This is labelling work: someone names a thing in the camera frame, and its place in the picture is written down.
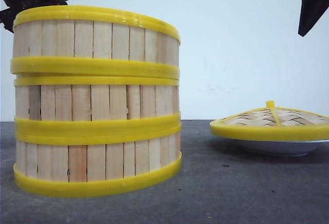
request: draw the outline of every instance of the yellow plastic rim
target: yellow plastic rim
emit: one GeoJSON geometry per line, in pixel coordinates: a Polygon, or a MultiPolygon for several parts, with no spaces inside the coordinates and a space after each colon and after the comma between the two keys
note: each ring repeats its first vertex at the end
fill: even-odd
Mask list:
{"type": "Polygon", "coordinates": [[[138,78],[138,77],[79,77],[79,76],[32,76],[18,74],[14,80],[15,86],[25,85],[75,85],[75,84],[105,84],[105,85],[168,85],[179,86],[174,79],[138,78]]]}
{"type": "Polygon", "coordinates": [[[15,118],[16,138],[47,145],[96,145],[148,140],[181,130],[180,115],[105,121],[38,121],[15,118]]]}
{"type": "Polygon", "coordinates": [[[50,197],[96,197],[114,195],[143,189],[163,182],[178,173],[179,158],[168,166],[146,174],[123,179],[92,182],[53,182],[29,178],[21,174],[14,165],[16,185],[24,191],[50,197]]]}
{"type": "Polygon", "coordinates": [[[38,20],[89,20],[124,24],[159,31],[180,41],[177,29],[164,21],[133,12],[89,6],[47,6],[28,9],[16,16],[13,28],[38,20]]]}
{"type": "MultiPolygon", "coordinates": [[[[279,122],[276,114],[276,108],[285,109],[282,107],[274,107],[273,101],[268,101],[265,108],[253,109],[249,112],[270,109],[276,121],[276,126],[242,126],[242,125],[227,125],[224,122],[228,119],[237,117],[243,113],[230,116],[224,119],[214,120],[210,122],[210,129],[214,135],[230,139],[250,140],[250,141],[278,141],[278,142],[308,142],[316,140],[329,139],[329,124],[314,124],[306,126],[284,126],[279,122]]],[[[303,111],[304,113],[317,115],[314,113],[303,111]]]]}
{"type": "Polygon", "coordinates": [[[127,60],[82,57],[19,57],[11,60],[11,72],[62,73],[83,76],[145,77],[179,80],[175,66],[127,60]]]}

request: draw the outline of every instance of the white wall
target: white wall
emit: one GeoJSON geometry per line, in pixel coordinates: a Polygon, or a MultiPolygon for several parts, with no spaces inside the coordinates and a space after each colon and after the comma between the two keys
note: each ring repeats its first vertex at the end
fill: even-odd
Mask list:
{"type": "MultiPolygon", "coordinates": [[[[217,119],[265,105],[329,116],[329,12],[304,38],[301,0],[71,0],[154,16],[178,28],[183,119],[217,119]]],[[[14,116],[12,35],[2,29],[1,120],[14,116]]]]}

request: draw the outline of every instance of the wooden slat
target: wooden slat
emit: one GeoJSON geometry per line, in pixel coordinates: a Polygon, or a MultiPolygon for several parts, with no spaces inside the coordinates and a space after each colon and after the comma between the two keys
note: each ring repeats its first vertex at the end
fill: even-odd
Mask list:
{"type": "MultiPolygon", "coordinates": [[[[158,33],[153,30],[145,30],[145,61],[157,62],[158,33]]],[[[142,116],[155,117],[155,86],[142,86],[142,116]]],[[[160,138],[149,140],[150,171],[161,168],[160,138]]]]}
{"type": "MultiPolygon", "coordinates": [[[[111,59],[112,24],[94,22],[94,58],[111,59]]],[[[109,87],[92,85],[92,120],[109,120],[109,87]]],[[[87,181],[105,180],[106,145],[94,145],[87,148],[87,181]]]]}
{"type": "MultiPolygon", "coordinates": [[[[42,53],[42,22],[30,22],[29,55],[41,56],[42,53]]],[[[29,86],[30,120],[41,120],[41,90],[40,85],[29,86]]],[[[38,175],[38,145],[28,143],[27,176],[37,178],[38,175]]]]}
{"type": "MultiPolygon", "coordinates": [[[[13,57],[29,55],[29,31],[28,24],[22,24],[15,27],[13,57]]],[[[16,87],[16,115],[21,118],[29,119],[29,86],[16,87]]],[[[16,141],[16,161],[17,169],[24,175],[27,172],[27,144],[16,141]]]]}
{"type": "MultiPolygon", "coordinates": [[[[75,21],[75,57],[93,57],[93,21],[75,21]]],[[[72,86],[72,120],[90,121],[90,85],[72,86]]],[[[69,181],[87,181],[87,146],[69,146],[69,181]]]]}
{"type": "MultiPolygon", "coordinates": [[[[145,61],[145,29],[143,28],[130,28],[129,60],[145,61]]],[[[141,118],[140,94],[139,85],[128,86],[129,119],[141,118]]],[[[140,175],[149,171],[149,141],[126,143],[124,145],[124,176],[140,175]]]]}
{"type": "MultiPolygon", "coordinates": [[[[112,59],[128,60],[129,27],[112,25],[112,59]]],[[[111,119],[127,118],[126,86],[111,85],[109,88],[111,119]]],[[[106,179],[123,177],[123,143],[106,146],[106,179]]]]}
{"type": "MultiPolygon", "coordinates": [[[[56,55],[57,42],[56,21],[43,21],[42,55],[56,55]]],[[[55,86],[41,86],[41,119],[55,120],[55,86]]],[[[51,180],[51,145],[38,145],[38,178],[51,180]]]]}
{"type": "MultiPolygon", "coordinates": [[[[57,21],[57,56],[74,56],[74,21],[57,21]]],[[[72,120],[72,89],[71,85],[55,86],[56,120],[72,120]]],[[[68,181],[68,146],[51,148],[51,178],[53,181],[68,181]]]]}
{"type": "MultiPolygon", "coordinates": [[[[179,41],[177,39],[174,39],[173,42],[173,63],[174,66],[179,67],[179,41]]],[[[176,89],[174,98],[176,98],[175,106],[176,106],[176,112],[179,113],[179,86],[174,87],[176,89]]],[[[176,133],[176,158],[180,155],[180,132],[176,133]]]]}
{"type": "MultiPolygon", "coordinates": [[[[173,38],[172,36],[166,35],[165,36],[167,40],[167,55],[166,55],[166,63],[172,66],[177,66],[177,40],[173,38]]],[[[169,86],[168,92],[170,94],[170,98],[168,100],[168,104],[170,104],[170,107],[167,111],[167,115],[175,114],[177,113],[177,105],[176,105],[176,88],[174,89],[173,86],[169,86]]],[[[170,163],[174,162],[176,160],[176,154],[177,154],[177,146],[176,146],[176,135],[171,134],[169,136],[169,161],[170,163]]]]}
{"type": "MultiPolygon", "coordinates": [[[[158,32],[157,41],[157,62],[162,64],[168,63],[168,36],[158,32]]],[[[156,100],[156,116],[165,116],[169,114],[168,105],[168,87],[170,86],[156,86],[155,87],[155,100],[156,100]]],[[[160,138],[161,147],[161,167],[164,167],[170,163],[170,136],[160,138]]]]}
{"type": "MultiPolygon", "coordinates": [[[[29,86],[17,86],[16,116],[29,119],[29,86]]],[[[16,140],[16,165],[17,169],[26,175],[26,144],[16,140]]]]}
{"type": "MultiPolygon", "coordinates": [[[[41,119],[55,120],[55,86],[41,86],[41,119]]],[[[51,180],[51,145],[38,145],[38,178],[51,180]]]]}
{"type": "MultiPolygon", "coordinates": [[[[40,85],[29,86],[30,120],[41,120],[41,90],[40,85]]],[[[37,178],[38,175],[38,145],[28,143],[26,147],[27,176],[37,178]]]]}

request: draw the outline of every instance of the woven bamboo lid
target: woven bamboo lid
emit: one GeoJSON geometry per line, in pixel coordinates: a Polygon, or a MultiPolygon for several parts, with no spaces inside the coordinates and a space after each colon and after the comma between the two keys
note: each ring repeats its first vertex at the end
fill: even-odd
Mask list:
{"type": "Polygon", "coordinates": [[[253,141],[315,141],[329,139],[329,118],[306,111],[275,107],[253,109],[212,121],[215,135],[253,141]]]}

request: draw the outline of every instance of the gray tabletop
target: gray tabletop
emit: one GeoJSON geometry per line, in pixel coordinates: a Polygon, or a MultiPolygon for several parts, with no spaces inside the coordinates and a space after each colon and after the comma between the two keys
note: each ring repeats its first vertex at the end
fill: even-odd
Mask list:
{"type": "Polygon", "coordinates": [[[14,125],[1,123],[1,223],[329,223],[329,146],[303,157],[255,155],[183,121],[182,168],[147,189],[64,199],[14,184],[14,125]]]}

